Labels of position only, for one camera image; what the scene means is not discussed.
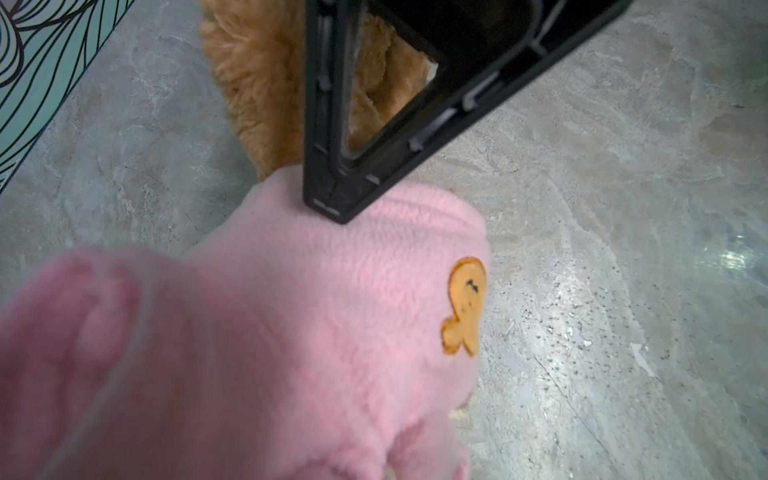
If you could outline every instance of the black plastic frame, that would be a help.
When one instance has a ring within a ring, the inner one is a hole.
[[[304,202],[348,223],[424,160],[615,20],[631,0],[371,0],[435,79],[363,149],[347,147],[362,0],[307,0]]]

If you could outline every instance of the marble floor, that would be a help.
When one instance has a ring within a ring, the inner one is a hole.
[[[0,297],[256,181],[193,0],[137,0],[0,195]],[[768,478],[768,2],[637,0],[414,177],[488,219],[473,478]]]

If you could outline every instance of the pink fleece clothing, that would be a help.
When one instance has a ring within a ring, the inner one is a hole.
[[[80,249],[0,313],[0,477],[468,478],[443,352],[448,281],[490,266],[482,218],[402,183],[347,226],[255,187],[181,258]]]

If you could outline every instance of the brown fluffy fur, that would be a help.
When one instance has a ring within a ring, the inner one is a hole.
[[[201,0],[202,48],[262,179],[303,161],[305,0]],[[364,13],[349,146],[363,146],[423,88],[429,63]]]

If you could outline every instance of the teal patterned mat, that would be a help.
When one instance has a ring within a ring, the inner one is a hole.
[[[0,193],[134,0],[0,0]]]

